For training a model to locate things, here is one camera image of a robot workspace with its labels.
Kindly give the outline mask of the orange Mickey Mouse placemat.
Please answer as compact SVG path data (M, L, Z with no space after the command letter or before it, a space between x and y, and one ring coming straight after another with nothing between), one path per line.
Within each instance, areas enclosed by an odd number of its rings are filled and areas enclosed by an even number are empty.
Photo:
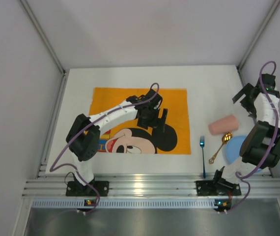
M89 114L108 110L129 96L140 96L145 88L95 88ZM185 89L162 88L161 108L167 109L165 130L144 129L136 120L127 121L105 132L99 141L99 152L126 154L191 154L190 124Z

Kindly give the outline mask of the pink plastic cup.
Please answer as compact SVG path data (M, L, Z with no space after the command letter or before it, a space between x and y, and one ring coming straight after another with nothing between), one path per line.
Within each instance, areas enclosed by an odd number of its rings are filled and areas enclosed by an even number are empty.
M208 125L211 135L219 135L238 130L239 122L234 115L228 115Z

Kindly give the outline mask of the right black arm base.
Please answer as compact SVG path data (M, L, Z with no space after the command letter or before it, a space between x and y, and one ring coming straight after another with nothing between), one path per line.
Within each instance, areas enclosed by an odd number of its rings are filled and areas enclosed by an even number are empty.
M233 189L226 190L216 187L212 180L198 180L196 183L196 194L199 197L206 196L241 196L240 186L237 184Z

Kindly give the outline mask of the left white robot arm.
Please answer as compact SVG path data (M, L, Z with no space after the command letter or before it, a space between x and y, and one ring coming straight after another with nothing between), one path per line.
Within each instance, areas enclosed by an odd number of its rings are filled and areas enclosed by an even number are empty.
M153 89L141 96L129 96L119 105L98 113L76 117L66 137L75 160L75 181L82 186L94 180L91 158L98 151L100 137L127 121L137 120L137 126L153 131L165 131L168 109L161 109L163 98Z

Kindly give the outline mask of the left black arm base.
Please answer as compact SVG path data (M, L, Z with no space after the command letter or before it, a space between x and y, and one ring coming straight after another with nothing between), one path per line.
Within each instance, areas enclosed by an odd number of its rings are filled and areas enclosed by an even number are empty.
M98 181L98 180L95 181L95 179L93 179L91 184L93 188L99 193L100 197L108 196L109 184L110 184L108 181ZM95 190L93 190L91 187L87 185L82 185L80 182L78 182L75 179L67 183L67 189L65 195L67 197L83 197L83 196L96 197L97 193Z

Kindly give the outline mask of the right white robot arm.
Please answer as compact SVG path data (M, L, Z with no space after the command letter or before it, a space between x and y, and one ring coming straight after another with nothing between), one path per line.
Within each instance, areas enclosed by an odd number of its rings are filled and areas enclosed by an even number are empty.
M239 182L257 170L273 168L280 160L280 92L276 77L262 74L257 84L246 84L232 99L240 102L255 125L243 141L238 158L215 172L213 184L220 195L236 191Z

